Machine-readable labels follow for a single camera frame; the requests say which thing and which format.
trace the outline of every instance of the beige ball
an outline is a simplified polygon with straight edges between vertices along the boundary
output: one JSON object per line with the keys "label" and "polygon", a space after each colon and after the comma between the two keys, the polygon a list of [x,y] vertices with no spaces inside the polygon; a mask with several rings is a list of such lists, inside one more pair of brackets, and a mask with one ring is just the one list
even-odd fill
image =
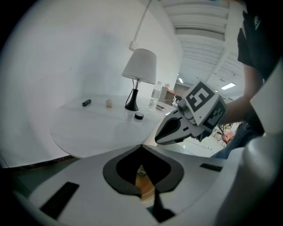
{"label": "beige ball", "polygon": [[107,107],[111,108],[113,106],[112,100],[111,99],[106,100],[106,105],[107,105]]}

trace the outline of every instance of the lamp stem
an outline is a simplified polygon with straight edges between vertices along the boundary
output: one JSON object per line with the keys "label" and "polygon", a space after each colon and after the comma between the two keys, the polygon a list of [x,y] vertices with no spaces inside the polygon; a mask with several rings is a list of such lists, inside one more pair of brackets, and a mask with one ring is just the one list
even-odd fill
{"label": "lamp stem", "polygon": [[140,81],[140,80],[137,79],[137,83],[136,83],[136,87],[135,87],[136,90],[138,89],[139,81]]}

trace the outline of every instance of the water bottle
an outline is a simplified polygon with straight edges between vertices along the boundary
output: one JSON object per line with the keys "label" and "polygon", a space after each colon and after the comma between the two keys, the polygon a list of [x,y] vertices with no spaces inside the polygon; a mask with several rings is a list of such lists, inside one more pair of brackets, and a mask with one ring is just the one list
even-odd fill
{"label": "water bottle", "polygon": [[150,99],[150,103],[149,103],[149,109],[153,110],[156,108],[157,102],[159,100],[161,91],[162,91],[162,82],[158,81],[157,84],[155,85],[155,87],[153,88],[152,94],[151,94],[151,99]]}

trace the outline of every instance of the black shirt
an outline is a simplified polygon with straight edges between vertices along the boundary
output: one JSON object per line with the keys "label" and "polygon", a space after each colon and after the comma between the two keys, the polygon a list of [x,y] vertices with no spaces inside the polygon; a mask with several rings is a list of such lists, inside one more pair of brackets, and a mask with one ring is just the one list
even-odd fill
{"label": "black shirt", "polygon": [[[237,39],[238,61],[257,69],[263,80],[266,81],[280,57],[279,47],[275,45],[278,42],[275,40],[276,38],[274,39],[274,35],[270,35],[267,24],[259,16],[243,12],[243,17],[243,27],[240,29]],[[260,134],[264,132],[254,110],[246,115],[245,121],[256,132]]]}

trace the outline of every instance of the black marker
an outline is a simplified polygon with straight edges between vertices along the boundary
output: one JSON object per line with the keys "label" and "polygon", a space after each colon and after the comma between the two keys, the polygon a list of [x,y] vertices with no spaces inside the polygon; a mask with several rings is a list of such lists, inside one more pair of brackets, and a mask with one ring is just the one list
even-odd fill
{"label": "black marker", "polygon": [[89,99],[89,100],[83,102],[83,106],[85,107],[85,106],[89,105],[91,102],[92,102],[92,100]]}

